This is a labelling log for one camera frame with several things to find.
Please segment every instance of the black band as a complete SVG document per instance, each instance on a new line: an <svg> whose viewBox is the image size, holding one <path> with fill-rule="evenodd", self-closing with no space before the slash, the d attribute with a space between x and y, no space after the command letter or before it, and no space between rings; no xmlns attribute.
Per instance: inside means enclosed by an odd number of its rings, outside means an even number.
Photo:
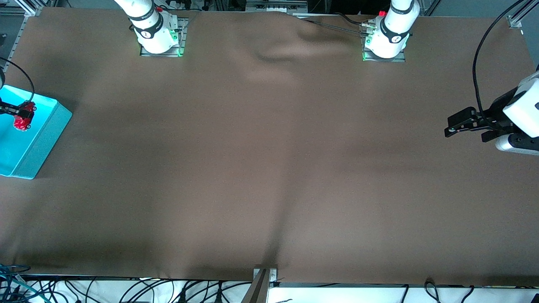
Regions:
<svg viewBox="0 0 539 303"><path fill-rule="evenodd" d="M163 15L158 13L159 19L157 22L147 29L140 29L135 26L135 30L145 39L152 39L155 33L159 32L163 28Z"/></svg>
<svg viewBox="0 0 539 303"><path fill-rule="evenodd" d="M415 0L412 0L412 3L410 3L410 7L409 7L407 10L405 10L405 11L396 9L396 8L393 7L393 5L391 6L391 10L394 11L394 12L396 12L396 13L399 14L399 15L405 15L405 14L407 14L407 13L409 13L409 12L412 11L414 2L415 2Z"/></svg>
<svg viewBox="0 0 539 303"><path fill-rule="evenodd" d="M385 17L380 20L380 30L384 36L386 36L389 39L390 43L399 43L404 38L406 38L406 35L408 35L409 31L405 31L403 33L395 33L388 29L387 26L385 26Z"/></svg>
<svg viewBox="0 0 539 303"><path fill-rule="evenodd" d="M148 11L147 13L145 13L144 15L142 15L140 17L131 17L129 15L128 15L128 17L129 17L129 19L131 19L133 21L142 21L142 20L146 20L149 17L151 17L154 14L154 11L155 11L155 3L154 3L154 0L151 0L151 9L150 9L150 11Z"/></svg>

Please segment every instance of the connector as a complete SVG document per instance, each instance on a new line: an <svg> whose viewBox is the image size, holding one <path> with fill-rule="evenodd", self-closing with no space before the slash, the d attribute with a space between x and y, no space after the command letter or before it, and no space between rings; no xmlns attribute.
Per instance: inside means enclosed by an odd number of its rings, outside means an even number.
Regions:
<svg viewBox="0 0 539 303"><path fill-rule="evenodd" d="M187 298L185 297L185 292L181 292L179 294L179 300L178 303L187 303Z"/></svg>
<svg viewBox="0 0 539 303"><path fill-rule="evenodd" d="M215 297L215 302L214 303L223 303L223 294L222 294L221 290L219 290L217 292L217 296Z"/></svg>

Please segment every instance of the brown fabric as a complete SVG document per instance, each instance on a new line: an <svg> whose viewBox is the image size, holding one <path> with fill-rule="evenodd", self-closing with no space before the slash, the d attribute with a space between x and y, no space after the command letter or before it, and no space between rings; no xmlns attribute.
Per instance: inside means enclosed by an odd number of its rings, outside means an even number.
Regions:
<svg viewBox="0 0 539 303"><path fill-rule="evenodd" d="M479 133L490 19L419 18L405 64L281 13L192 13L183 58L142 58L121 11L45 9L13 58L74 114L33 181L0 178L0 260L35 273L539 283L538 158ZM318 20L348 27L340 17ZM485 106L533 71L503 22ZM27 87L13 68L8 83Z"/></svg>

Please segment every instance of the teal bin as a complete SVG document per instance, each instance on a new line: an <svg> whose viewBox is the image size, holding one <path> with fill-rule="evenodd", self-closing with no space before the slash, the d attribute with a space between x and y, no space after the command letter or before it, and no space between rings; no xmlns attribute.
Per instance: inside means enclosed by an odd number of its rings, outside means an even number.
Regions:
<svg viewBox="0 0 539 303"><path fill-rule="evenodd" d="M5 85L0 89L2 101L19 105L31 93ZM31 128L22 132L13 127L13 116L0 115L0 175L33 179L52 147L71 119L71 112L57 100L35 94L36 112Z"/></svg>

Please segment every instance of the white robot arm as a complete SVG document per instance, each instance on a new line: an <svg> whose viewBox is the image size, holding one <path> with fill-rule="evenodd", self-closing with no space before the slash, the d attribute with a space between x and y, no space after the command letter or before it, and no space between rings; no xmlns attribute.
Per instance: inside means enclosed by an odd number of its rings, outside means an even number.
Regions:
<svg viewBox="0 0 539 303"><path fill-rule="evenodd" d="M488 130L481 134L483 142L496 139L496 148L501 151L539 156L539 71L494 100L483 116L474 107L467 107L447 122L446 137L467 130Z"/></svg>
<svg viewBox="0 0 539 303"><path fill-rule="evenodd" d="M115 0L135 26L139 43L154 54L164 53L176 44L172 33L177 17L166 11L157 11L152 0Z"/></svg>
<svg viewBox="0 0 539 303"><path fill-rule="evenodd" d="M393 58L406 47L412 24L419 16L417 0L391 0L388 14L375 19L376 30L365 47L381 58Z"/></svg>

